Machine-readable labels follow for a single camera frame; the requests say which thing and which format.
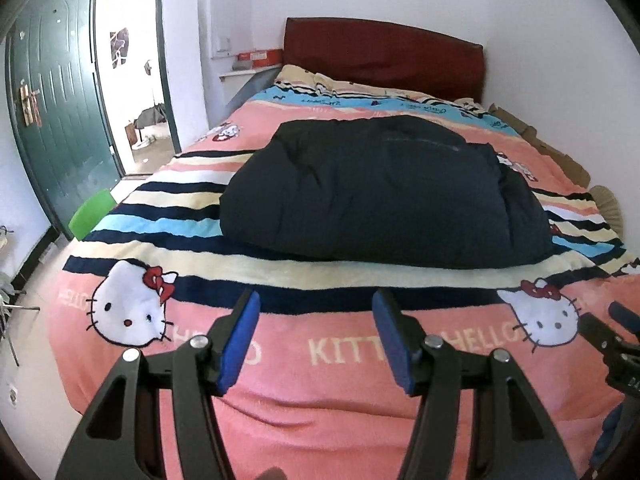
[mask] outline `hello kitty blanket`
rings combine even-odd
[[[489,142],[519,171],[548,213],[556,254],[501,270],[424,269],[310,262],[226,239],[218,204],[234,172],[284,121],[415,114]],[[506,348],[523,368],[582,473],[604,415],[620,395],[597,352],[577,336],[578,316],[610,322],[620,301],[640,312],[640,262],[590,195],[556,164],[483,110],[416,92],[335,82],[287,66],[227,122],[150,177],[79,243],[56,283],[49,332],[69,401],[84,412],[126,347],[175,349],[205,333],[241,291],[262,313],[238,384],[214,405],[239,479],[396,478],[417,399],[394,383],[370,311],[392,290],[427,333],[458,349]],[[470,440],[463,396],[452,478]],[[170,396],[162,441],[180,478]]]

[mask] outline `headboard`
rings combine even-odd
[[[332,79],[482,99],[482,45],[397,23],[352,18],[288,18],[284,63]]]

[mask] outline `red bow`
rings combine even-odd
[[[168,300],[175,290],[175,285],[164,282],[162,278],[162,267],[149,267],[142,275],[142,282],[148,286],[148,288],[159,292],[161,304]]]
[[[540,287],[528,282],[527,280],[522,280],[520,282],[520,288],[532,298],[549,298],[550,300],[556,301],[562,298],[562,294],[560,294],[558,288],[549,284]]]

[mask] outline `bed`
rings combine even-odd
[[[481,46],[391,23],[290,18],[284,57],[271,87],[131,193],[67,261],[49,333],[71,405],[84,412],[124,348],[175,349],[250,286],[260,320],[238,384],[214,400],[236,476],[279,468],[290,480],[396,478],[418,400],[395,385],[374,326],[370,298],[385,286],[456,348],[508,349],[582,474],[622,394],[577,336],[578,313],[612,323],[613,301],[640,312],[640,261],[551,158],[479,105],[454,102],[481,99]],[[540,200],[557,251],[509,269],[426,269],[303,261],[222,235],[220,194],[280,124],[398,114],[490,143]],[[541,310],[554,323],[543,326]],[[178,479],[170,405],[163,396],[162,444]],[[463,397],[455,479],[464,476],[470,407]]]

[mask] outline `white shelf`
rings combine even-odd
[[[259,74],[260,72],[265,72],[267,70],[273,70],[274,68],[280,68],[282,65],[271,65],[271,66],[261,66],[260,68],[250,68],[247,70],[232,70],[231,72],[225,72],[220,74],[220,79],[235,75],[254,75]]]

